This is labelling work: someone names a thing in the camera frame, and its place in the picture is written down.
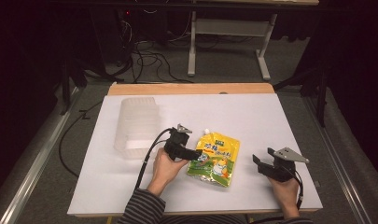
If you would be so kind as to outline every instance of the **transparent plastic container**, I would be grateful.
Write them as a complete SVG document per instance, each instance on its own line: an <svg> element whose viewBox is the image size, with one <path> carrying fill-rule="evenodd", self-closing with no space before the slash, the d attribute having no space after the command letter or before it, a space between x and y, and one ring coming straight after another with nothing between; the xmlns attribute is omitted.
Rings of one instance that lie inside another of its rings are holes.
<svg viewBox="0 0 378 224"><path fill-rule="evenodd" d="M160 133L160 110L153 97L121 101L114 148L123 158L143 160Z"/></svg>

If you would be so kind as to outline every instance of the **yellow snack bag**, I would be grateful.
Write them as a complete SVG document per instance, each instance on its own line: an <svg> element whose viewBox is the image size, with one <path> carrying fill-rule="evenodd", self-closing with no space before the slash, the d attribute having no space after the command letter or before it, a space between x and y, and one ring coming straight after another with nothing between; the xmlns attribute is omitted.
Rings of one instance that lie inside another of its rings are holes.
<svg viewBox="0 0 378 224"><path fill-rule="evenodd" d="M240 142L221 133L210 133L198 141L196 149L202 149L203 154L198 160L191 161L188 175L211 184L228 187L238 156Z"/></svg>

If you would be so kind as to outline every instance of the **person's left hand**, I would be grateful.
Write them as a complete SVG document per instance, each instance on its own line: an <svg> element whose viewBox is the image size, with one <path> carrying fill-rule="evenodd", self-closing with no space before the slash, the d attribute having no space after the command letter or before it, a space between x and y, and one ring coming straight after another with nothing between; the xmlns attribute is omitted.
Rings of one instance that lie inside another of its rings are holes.
<svg viewBox="0 0 378 224"><path fill-rule="evenodd" d="M189 161L172 161L169 155L161 147L157 152L153 164L153 178L148 184L147 190L156 196L160 196L165 187L175 179L180 169Z"/></svg>

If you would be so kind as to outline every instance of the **white tabletop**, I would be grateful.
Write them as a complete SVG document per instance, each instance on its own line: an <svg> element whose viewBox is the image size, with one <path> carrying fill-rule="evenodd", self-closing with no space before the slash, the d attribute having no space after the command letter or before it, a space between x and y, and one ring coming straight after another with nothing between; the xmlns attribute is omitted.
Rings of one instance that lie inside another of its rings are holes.
<svg viewBox="0 0 378 224"><path fill-rule="evenodd" d="M228 188L194 179L186 175L183 168L161 196L167 202L166 214L253 213L279 209L269 181L258 173L257 165L252 162L252 154L262 161L271 161L267 147L275 150L290 147L301 154L275 93L151 96L160 107L160 132L178 123L193 131L187 148L195 148L204 129L241 142ZM69 215L119 216L131 198L142 161L124 160L113 148L120 103L127 97L136 96L106 96L104 100ZM296 166L305 189L301 209L322 208L306 165L297 162ZM151 173L152 159L141 188L147 186Z"/></svg>

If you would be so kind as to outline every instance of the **table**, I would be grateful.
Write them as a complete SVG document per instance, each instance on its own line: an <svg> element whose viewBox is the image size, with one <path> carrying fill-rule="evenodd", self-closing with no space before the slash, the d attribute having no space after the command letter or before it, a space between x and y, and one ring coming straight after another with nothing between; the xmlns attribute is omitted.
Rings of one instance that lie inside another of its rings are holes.
<svg viewBox="0 0 378 224"><path fill-rule="evenodd" d="M185 174L185 168L162 198L166 215L237 214L279 210L270 183L257 172L252 154L271 160L267 147L291 147L300 153L283 108L267 83L115 84L105 97L68 214L77 217L120 216L130 199L142 161L124 160L113 148L119 107L127 97L153 96L161 110L162 129L177 123L193 131L187 143L195 148L205 128L241 141L228 188L209 185ZM304 183L302 211L322 208L304 163L297 163ZM145 171L142 188L151 178ZM212 199L214 206L207 206Z"/></svg>
<svg viewBox="0 0 378 224"><path fill-rule="evenodd" d="M318 0L210 0L210 2L232 2L248 4L277 4L277 5L300 5L316 6ZM260 49L256 49L256 58L258 59L262 78L266 81L271 79L267 64L264 59L265 51L270 42L273 27L275 26L277 14L272 14L268 21L233 21L233 20L216 20L216 19L197 19L196 11L191 12L191 39L189 48L189 77L195 76L195 36L196 34L209 35L241 35L263 37Z"/></svg>

